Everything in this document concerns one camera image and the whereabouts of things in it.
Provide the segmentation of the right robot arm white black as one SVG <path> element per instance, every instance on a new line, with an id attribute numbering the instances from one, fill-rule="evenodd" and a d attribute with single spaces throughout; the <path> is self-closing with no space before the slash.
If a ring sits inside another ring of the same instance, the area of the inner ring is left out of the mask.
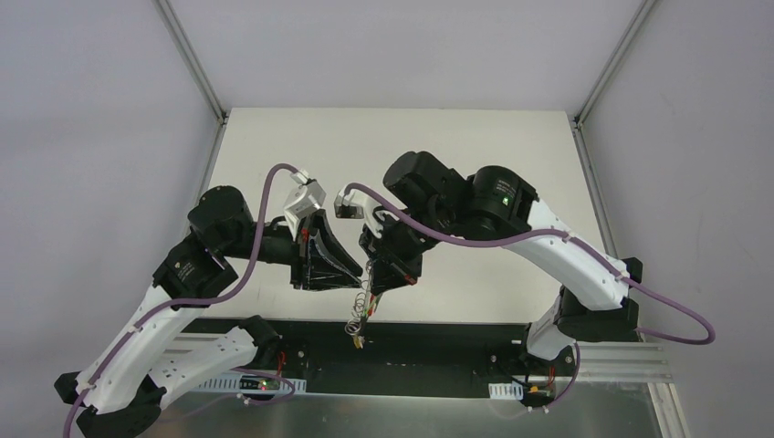
<path id="1" fill-rule="evenodd" d="M 491 243 L 522 256 L 560 283 L 551 307 L 528 325 L 518 349 L 523 370 L 543 372 L 575 341 L 634 339 L 639 307 L 629 290 L 641 279 L 641 263 L 602 254 L 576 236 L 515 172 L 487 165 L 463 176 L 430 152 L 408 151 L 382 182 L 400 207 L 347 186 L 336 208 L 365 223 L 359 243 L 374 296 L 414 285 L 424 254 L 451 236 L 467 247 Z"/>

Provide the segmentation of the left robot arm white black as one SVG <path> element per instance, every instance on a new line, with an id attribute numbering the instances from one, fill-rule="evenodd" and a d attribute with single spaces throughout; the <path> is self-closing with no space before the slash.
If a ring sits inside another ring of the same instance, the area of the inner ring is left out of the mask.
<path id="1" fill-rule="evenodd" d="M 231 369 L 281 365 L 280 337 L 260 316 L 239 321 L 214 343 L 176 360 L 169 344 L 238 279 L 234 258 L 290 269 L 296 289 L 357 288 L 362 267 L 334 237 L 310 183 L 295 193 L 301 206 L 269 223 L 253 218 L 233 186 L 208 190 L 188 214 L 190 232 L 152 275 L 131 320 L 87 369 L 62 374 L 55 383 L 73 407 L 68 420 L 86 437 L 136 437 L 177 398 Z"/>

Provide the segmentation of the key with green tag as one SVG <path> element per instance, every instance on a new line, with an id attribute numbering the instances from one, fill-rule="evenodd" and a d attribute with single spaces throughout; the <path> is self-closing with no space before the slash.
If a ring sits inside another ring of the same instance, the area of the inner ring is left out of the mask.
<path id="1" fill-rule="evenodd" d="M 366 317 L 366 318 L 371 317 L 373 315 L 373 313 L 375 312 L 375 309 L 377 308 L 378 303 L 379 303 L 379 299 L 378 298 L 373 299 L 369 303 L 369 305 L 366 307 L 366 309 L 364 310 L 363 316 Z"/>

